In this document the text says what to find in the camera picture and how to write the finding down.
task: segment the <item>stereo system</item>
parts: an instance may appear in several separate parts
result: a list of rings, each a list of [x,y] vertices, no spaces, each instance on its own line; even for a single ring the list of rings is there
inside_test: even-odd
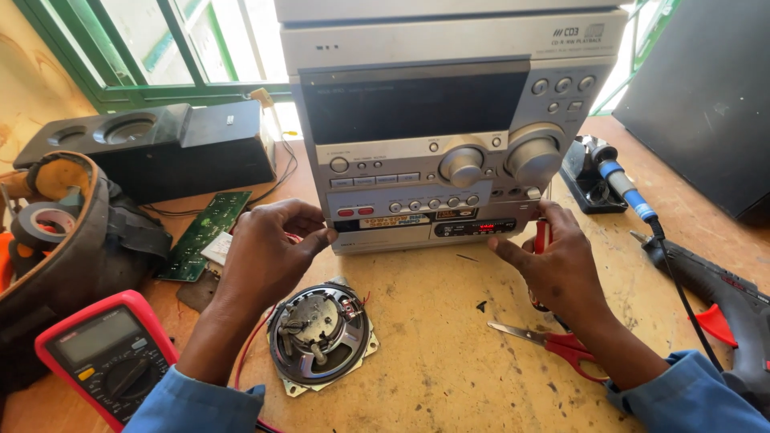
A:
[[[620,1],[341,3],[276,0],[335,253],[520,233],[617,61]]]
[[[188,104],[50,122],[13,163],[54,150],[83,153],[138,204],[272,182],[275,144],[259,101]]]

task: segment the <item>silver knob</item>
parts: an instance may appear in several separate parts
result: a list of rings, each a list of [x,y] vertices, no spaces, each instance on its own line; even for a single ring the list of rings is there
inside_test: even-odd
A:
[[[544,185],[561,166],[561,155],[551,137],[531,139],[520,144],[505,161],[505,169],[519,185]]]
[[[449,152],[438,171],[444,179],[456,186],[465,188],[481,179],[481,166],[484,164],[484,154],[473,147],[461,147]]]

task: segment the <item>person's right hand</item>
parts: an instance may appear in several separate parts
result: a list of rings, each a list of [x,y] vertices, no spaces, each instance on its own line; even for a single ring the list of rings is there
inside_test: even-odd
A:
[[[520,248],[508,240],[492,237],[489,248],[514,265],[537,299],[571,327],[589,318],[611,315],[591,243],[572,212],[545,199],[537,208],[548,219],[553,232],[551,245],[542,254],[533,254],[532,239]]]

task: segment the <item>speaker cabinet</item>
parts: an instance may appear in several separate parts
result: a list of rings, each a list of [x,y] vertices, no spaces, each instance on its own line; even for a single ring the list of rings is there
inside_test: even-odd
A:
[[[259,101],[191,108],[175,104],[48,123],[13,166],[53,150],[93,159],[137,203],[272,182],[275,143]]]

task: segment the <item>scissors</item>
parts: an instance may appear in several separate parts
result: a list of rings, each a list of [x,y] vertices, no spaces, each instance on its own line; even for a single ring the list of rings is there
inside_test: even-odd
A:
[[[596,378],[583,371],[580,366],[581,361],[586,361],[591,364],[599,364],[596,362],[596,358],[591,352],[588,351],[585,346],[578,341],[575,334],[554,334],[552,332],[535,332],[528,329],[521,329],[519,327],[512,327],[504,324],[500,324],[493,321],[488,321],[487,325],[493,327],[498,331],[507,332],[516,337],[529,340],[535,344],[545,347],[545,350],[555,353],[564,358],[575,371],[589,381],[604,382],[608,377]]]

